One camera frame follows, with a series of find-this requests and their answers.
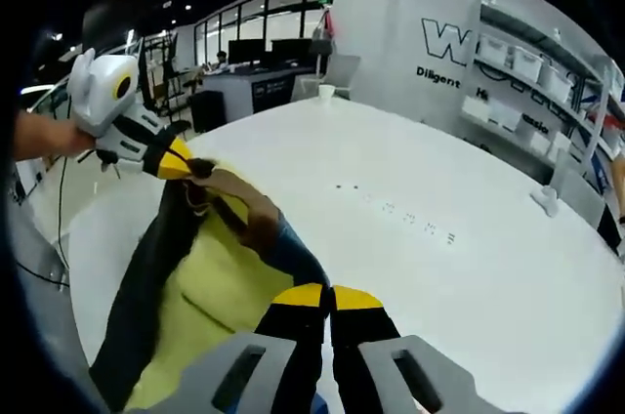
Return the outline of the person's left hand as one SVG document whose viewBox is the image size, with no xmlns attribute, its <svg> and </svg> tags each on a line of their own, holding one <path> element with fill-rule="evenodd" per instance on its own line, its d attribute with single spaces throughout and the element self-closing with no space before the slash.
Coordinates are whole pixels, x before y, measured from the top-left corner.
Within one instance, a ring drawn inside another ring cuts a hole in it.
<svg viewBox="0 0 625 414">
<path fill-rule="evenodd" d="M 61 127 L 58 134 L 57 151 L 65 157 L 75 157 L 84 151 L 93 150 L 96 139 L 74 125 Z"/>
</svg>

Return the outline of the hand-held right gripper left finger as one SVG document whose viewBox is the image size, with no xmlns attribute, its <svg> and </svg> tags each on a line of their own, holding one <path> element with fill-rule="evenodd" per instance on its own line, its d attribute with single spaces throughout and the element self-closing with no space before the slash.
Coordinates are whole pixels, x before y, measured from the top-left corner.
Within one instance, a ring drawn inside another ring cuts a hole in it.
<svg viewBox="0 0 625 414">
<path fill-rule="evenodd" d="M 280 293 L 257 328 L 184 371 L 183 413 L 309 413 L 322 365 L 326 286 Z"/>
</svg>

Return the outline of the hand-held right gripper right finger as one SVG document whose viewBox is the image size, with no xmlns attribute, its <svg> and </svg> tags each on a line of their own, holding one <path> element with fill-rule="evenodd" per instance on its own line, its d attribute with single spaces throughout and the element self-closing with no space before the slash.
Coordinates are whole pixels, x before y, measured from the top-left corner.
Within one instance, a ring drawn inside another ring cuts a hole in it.
<svg viewBox="0 0 625 414">
<path fill-rule="evenodd" d="M 492 413 L 472 374 L 415 336 L 402 336 L 383 304 L 332 289 L 333 376 L 347 413 Z"/>
</svg>

